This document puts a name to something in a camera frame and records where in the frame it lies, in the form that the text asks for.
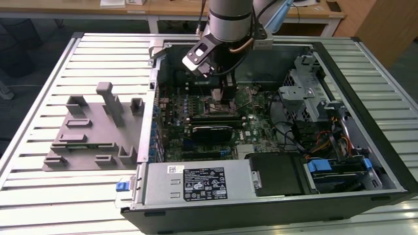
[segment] floor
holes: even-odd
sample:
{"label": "floor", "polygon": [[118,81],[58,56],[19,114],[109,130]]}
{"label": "floor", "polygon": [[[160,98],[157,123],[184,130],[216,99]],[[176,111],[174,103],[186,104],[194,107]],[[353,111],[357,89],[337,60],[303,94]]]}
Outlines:
{"label": "floor", "polygon": [[[35,63],[35,70],[31,74],[19,78],[10,78],[0,71],[0,80],[14,93],[14,99],[3,101],[0,99],[0,156],[5,151],[7,141],[21,124],[26,112],[35,99],[41,85],[48,79],[56,61],[65,48],[73,32],[114,32],[114,33],[149,33],[145,21],[94,21],[94,20],[65,20],[64,28],[57,28],[53,20],[31,20],[37,33],[44,44],[37,49],[29,51],[31,60]],[[190,22],[188,28],[181,22],[158,22],[160,33],[193,33],[194,23]],[[404,90],[418,102],[416,82],[418,78],[418,44],[412,43],[389,68],[389,73],[400,83]]]}

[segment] table leg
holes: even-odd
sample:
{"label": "table leg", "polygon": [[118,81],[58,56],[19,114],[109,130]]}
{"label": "table leg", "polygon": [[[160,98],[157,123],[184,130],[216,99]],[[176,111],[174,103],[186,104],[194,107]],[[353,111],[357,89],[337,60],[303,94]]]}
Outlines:
{"label": "table leg", "polygon": [[64,20],[62,19],[53,19],[54,24],[57,25],[58,28],[64,27]]}
{"label": "table leg", "polygon": [[5,100],[10,100],[14,97],[13,92],[7,89],[3,83],[0,81],[0,97]]}
{"label": "table leg", "polygon": [[149,26],[149,33],[157,34],[157,16],[148,16],[146,21]]}
{"label": "table leg", "polygon": [[340,19],[328,20],[328,24],[325,25],[324,30],[321,31],[321,34],[320,34],[321,37],[332,37],[336,27],[339,25],[339,22],[340,22]]}

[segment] white paper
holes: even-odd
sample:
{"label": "white paper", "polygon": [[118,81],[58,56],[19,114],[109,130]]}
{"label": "white paper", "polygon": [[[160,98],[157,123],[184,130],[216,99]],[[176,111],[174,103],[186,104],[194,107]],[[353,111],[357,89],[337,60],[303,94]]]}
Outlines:
{"label": "white paper", "polygon": [[100,0],[100,8],[124,8],[124,0]]}
{"label": "white paper", "polygon": [[311,6],[311,5],[315,5],[317,4],[316,3],[316,0],[304,0],[304,1],[297,1],[297,2],[293,2],[292,4],[292,7],[300,7],[300,6]]}

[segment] white sticker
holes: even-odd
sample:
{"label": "white sticker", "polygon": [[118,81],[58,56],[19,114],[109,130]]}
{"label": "white sticker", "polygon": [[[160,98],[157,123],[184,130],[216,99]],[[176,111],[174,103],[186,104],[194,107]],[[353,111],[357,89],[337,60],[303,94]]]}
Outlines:
{"label": "white sticker", "polygon": [[126,12],[130,14],[144,14],[145,13],[144,11],[126,11]]}
{"label": "white sticker", "polygon": [[184,166],[182,165],[169,165],[166,166],[166,173],[173,174],[173,173],[182,173]]}
{"label": "white sticker", "polygon": [[340,16],[340,15],[329,15],[328,17],[329,18],[344,18],[344,16]]}

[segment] barcode label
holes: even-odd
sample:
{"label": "barcode label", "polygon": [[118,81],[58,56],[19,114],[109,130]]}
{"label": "barcode label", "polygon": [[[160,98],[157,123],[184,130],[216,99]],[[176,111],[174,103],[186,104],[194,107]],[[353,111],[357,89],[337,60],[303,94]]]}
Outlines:
{"label": "barcode label", "polygon": [[173,174],[173,173],[182,173],[184,166],[182,165],[169,165],[166,166],[166,173]]}

